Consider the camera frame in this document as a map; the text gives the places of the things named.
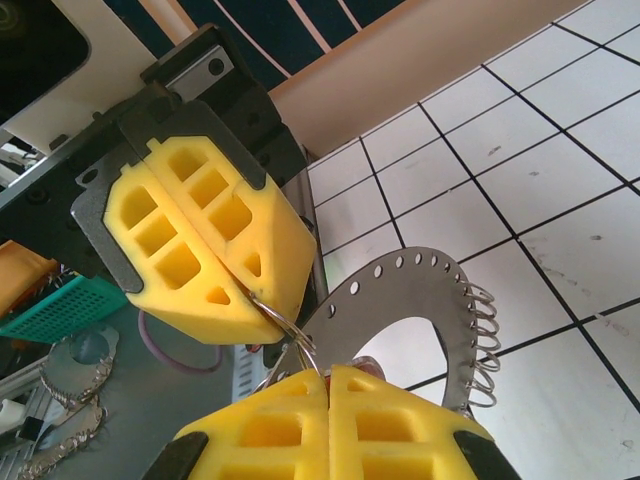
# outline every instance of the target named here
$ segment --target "yellow foam gripper pad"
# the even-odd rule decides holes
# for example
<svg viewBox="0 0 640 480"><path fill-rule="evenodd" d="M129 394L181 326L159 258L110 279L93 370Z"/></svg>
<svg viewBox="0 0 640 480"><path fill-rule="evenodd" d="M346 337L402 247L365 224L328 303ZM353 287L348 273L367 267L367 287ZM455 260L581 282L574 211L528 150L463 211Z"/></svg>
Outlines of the yellow foam gripper pad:
<svg viewBox="0 0 640 480"><path fill-rule="evenodd" d="M189 480L327 480L327 409L307 370L187 425L209 437Z"/></svg>
<svg viewBox="0 0 640 480"><path fill-rule="evenodd" d="M316 243L267 176L254 190L208 137L149 143L104 223L144 282L129 300L203 343L273 343L249 292L295 320Z"/></svg>
<svg viewBox="0 0 640 480"><path fill-rule="evenodd" d="M476 480L453 434L480 425L358 369L315 371L183 428L209 442L189 480Z"/></svg>

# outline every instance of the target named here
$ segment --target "cable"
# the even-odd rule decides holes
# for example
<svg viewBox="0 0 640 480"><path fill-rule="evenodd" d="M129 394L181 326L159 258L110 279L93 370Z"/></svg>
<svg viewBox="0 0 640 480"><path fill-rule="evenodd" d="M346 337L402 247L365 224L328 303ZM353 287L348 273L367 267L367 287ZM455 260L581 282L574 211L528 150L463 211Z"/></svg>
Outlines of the cable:
<svg viewBox="0 0 640 480"><path fill-rule="evenodd" d="M151 352L151 354L156 357L160 362L165 365L174 368L182 373L187 373L190 375L206 375L208 373L214 373L220 368L222 364L222 349L220 346L217 346L216 350L218 352L218 357L216 359L216 363L214 363L211 367L199 368L192 367L190 365L185 365L174 358L171 358L169 355L164 353L158 345L153 341L151 335L149 335L149 330L147 329L147 318L142 310L138 311L138 331L140 332L140 337L142 338L143 343Z"/></svg>

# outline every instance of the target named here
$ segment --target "white tiled floor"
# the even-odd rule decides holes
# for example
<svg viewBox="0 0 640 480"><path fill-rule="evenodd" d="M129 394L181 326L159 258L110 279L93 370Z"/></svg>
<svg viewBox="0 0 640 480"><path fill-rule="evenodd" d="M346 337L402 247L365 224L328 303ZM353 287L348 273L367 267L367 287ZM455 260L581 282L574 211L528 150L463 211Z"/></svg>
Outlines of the white tiled floor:
<svg viewBox="0 0 640 480"><path fill-rule="evenodd" d="M640 476L640 182L628 183L640 177L640 1L595 0L559 25L568 31L543 29L367 132L364 149L342 147L311 179L331 289L424 245L464 260L496 296L498 404L474 413L522 478L625 480ZM394 324L361 353L391 383L442 398L426 320Z"/></svg>

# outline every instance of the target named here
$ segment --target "metal disc with holes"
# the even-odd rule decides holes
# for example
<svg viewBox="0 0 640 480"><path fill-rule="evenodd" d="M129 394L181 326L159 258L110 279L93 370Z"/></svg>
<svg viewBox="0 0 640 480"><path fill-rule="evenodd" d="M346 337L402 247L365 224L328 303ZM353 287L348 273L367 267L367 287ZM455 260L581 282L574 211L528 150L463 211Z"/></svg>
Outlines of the metal disc with holes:
<svg viewBox="0 0 640 480"><path fill-rule="evenodd" d="M448 255L411 247L388 253L351 275L314 312L304 333L316 345L320 368L344 364L377 333L408 317L430 320L447 360L442 405L466 409L476 358L475 303L465 293L466 275ZM300 363L289 348L272 378L294 373Z"/></svg>

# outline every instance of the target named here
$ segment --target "green plastic tray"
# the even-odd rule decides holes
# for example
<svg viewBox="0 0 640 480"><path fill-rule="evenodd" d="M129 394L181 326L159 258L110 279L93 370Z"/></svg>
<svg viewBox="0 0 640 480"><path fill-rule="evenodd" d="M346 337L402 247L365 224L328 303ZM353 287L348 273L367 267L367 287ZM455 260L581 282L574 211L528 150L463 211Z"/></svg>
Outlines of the green plastic tray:
<svg viewBox="0 0 640 480"><path fill-rule="evenodd" d="M0 327L0 335L55 343L102 320L127 303L122 291L101 278L79 276Z"/></svg>

